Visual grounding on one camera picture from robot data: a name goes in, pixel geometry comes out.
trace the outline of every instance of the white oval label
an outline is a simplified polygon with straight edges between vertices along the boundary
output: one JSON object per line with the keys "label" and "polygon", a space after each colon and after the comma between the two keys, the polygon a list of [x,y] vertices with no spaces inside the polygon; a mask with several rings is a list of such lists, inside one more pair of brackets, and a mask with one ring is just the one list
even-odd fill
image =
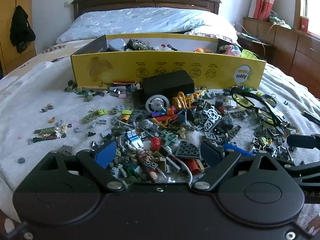
{"label": "white oval label", "polygon": [[237,84],[246,82],[251,74],[251,68],[248,65],[240,66],[234,73],[233,79]]}

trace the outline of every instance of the wooden headboard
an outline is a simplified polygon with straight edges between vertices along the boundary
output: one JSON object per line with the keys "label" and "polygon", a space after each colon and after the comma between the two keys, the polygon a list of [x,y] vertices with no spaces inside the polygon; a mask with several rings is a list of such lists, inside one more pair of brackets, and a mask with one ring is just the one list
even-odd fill
{"label": "wooden headboard", "polygon": [[220,0],[74,0],[74,19],[86,12],[139,7],[199,9],[218,14]]}

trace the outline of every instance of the glasses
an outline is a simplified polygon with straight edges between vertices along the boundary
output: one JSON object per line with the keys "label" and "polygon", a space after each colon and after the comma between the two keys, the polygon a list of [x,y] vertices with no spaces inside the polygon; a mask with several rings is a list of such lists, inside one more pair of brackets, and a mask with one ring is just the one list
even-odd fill
{"label": "glasses", "polygon": [[[234,87],[230,91],[232,98],[239,105],[247,109],[255,109],[258,117],[261,117],[262,120],[272,126],[280,126],[282,124],[282,118],[279,117],[276,113],[276,110],[267,102],[265,102],[261,97],[246,92],[245,90]],[[258,101],[264,109],[257,107],[252,101]]]}

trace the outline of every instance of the red box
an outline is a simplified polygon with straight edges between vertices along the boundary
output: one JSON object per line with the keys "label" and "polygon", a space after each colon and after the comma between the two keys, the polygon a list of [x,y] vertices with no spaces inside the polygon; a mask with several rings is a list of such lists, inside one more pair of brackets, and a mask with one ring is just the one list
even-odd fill
{"label": "red box", "polygon": [[308,32],[309,18],[301,16],[301,27],[300,30]]}

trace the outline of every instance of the gray gear wheel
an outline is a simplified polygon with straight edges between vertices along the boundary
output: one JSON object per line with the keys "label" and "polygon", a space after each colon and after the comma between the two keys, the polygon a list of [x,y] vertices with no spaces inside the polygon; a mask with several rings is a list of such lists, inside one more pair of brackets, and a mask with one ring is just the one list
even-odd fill
{"label": "gray gear wheel", "polygon": [[160,111],[162,108],[167,108],[170,105],[168,98],[162,95],[154,95],[146,102],[146,110],[148,113]]}

